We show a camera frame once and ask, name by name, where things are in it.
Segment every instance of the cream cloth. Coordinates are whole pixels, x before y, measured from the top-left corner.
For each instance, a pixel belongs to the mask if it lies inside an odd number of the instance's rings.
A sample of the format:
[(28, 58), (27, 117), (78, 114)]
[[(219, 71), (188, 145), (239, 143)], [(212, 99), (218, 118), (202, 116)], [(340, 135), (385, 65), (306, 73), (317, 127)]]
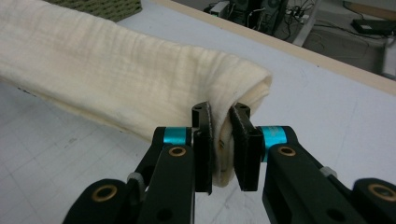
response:
[(233, 176), (227, 112), (254, 111), (268, 71), (224, 52), (180, 45), (37, 0), (0, 1), (0, 80), (75, 114), (151, 139), (157, 126), (191, 126), (209, 101), (217, 155), (214, 183)]

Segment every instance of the black cable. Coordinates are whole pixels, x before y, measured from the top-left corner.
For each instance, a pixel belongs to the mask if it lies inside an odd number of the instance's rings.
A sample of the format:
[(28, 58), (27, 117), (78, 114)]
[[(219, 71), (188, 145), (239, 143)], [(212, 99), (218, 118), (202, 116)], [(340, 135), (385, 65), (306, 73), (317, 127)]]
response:
[(348, 29), (345, 29), (345, 28), (342, 28), (342, 27), (339, 27), (339, 26), (333, 26), (333, 25), (322, 25), (322, 24), (314, 24), (314, 26), (320, 26), (320, 27), (326, 27), (326, 28), (333, 28), (333, 29), (338, 29), (338, 30), (341, 30), (341, 31), (347, 32), (347, 33), (349, 33), (349, 34), (352, 34), (352, 35), (358, 35), (358, 36), (362, 36), (362, 37), (365, 37), (365, 38), (370, 38), (370, 39), (376, 39), (376, 40), (379, 40), (379, 39), (383, 39), (383, 38), (384, 38), (384, 37), (372, 37), (372, 36), (369, 36), (369, 35), (361, 35), (361, 34), (358, 34), (358, 33), (352, 32), (352, 31), (350, 31), (350, 30), (348, 30)]

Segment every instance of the screw hole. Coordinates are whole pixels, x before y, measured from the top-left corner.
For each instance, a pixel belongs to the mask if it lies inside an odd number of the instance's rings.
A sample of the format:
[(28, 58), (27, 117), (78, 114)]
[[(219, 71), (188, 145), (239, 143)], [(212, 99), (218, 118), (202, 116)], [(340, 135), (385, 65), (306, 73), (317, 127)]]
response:
[(296, 151), (291, 147), (280, 147), (278, 152), (284, 156), (292, 157), (296, 155)]
[(334, 221), (344, 222), (346, 220), (344, 214), (336, 209), (327, 210), (327, 215)]
[(92, 200), (97, 203), (105, 202), (113, 198), (117, 193), (117, 187), (114, 185), (103, 185), (96, 189), (92, 194)]
[(184, 156), (184, 154), (186, 154), (186, 148), (184, 147), (172, 147), (171, 149), (169, 149), (169, 154), (173, 157), (181, 157)]
[(157, 219), (159, 221), (168, 221), (172, 218), (172, 216), (172, 211), (167, 208), (164, 208), (157, 213)]

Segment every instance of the white table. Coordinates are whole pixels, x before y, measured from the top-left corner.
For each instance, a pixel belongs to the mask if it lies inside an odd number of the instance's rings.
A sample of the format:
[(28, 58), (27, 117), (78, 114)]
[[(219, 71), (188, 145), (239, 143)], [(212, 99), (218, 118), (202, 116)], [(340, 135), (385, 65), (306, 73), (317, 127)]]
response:
[[(273, 72), (255, 125), (293, 127), (348, 187), (363, 177), (396, 183), (394, 82), (173, 2), (144, 0), (143, 8), (120, 25), (231, 52)], [(62, 222), (88, 185), (125, 180), (148, 147), (0, 83), (0, 223)], [(241, 192), (234, 180), (211, 196), (197, 194), (196, 223), (267, 223), (264, 177), (265, 164), (258, 192)]]

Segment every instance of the electronic equipment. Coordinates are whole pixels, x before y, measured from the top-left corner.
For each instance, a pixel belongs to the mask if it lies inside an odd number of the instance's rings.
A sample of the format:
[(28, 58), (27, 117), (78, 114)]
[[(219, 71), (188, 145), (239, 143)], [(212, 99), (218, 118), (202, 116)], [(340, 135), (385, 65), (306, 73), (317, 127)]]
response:
[(215, 6), (213, 6), (209, 14), (215, 17), (220, 17), (223, 19), (228, 18), (228, 10), (229, 10), (229, 1), (224, 1), (224, 2), (218, 2)]
[(285, 16), (288, 2), (289, 0), (263, 0), (262, 7), (265, 7), (265, 10), (259, 16), (257, 30), (267, 35), (274, 35)]
[(396, 21), (353, 20), (352, 26), (363, 35), (392, 35), (396, 31)]

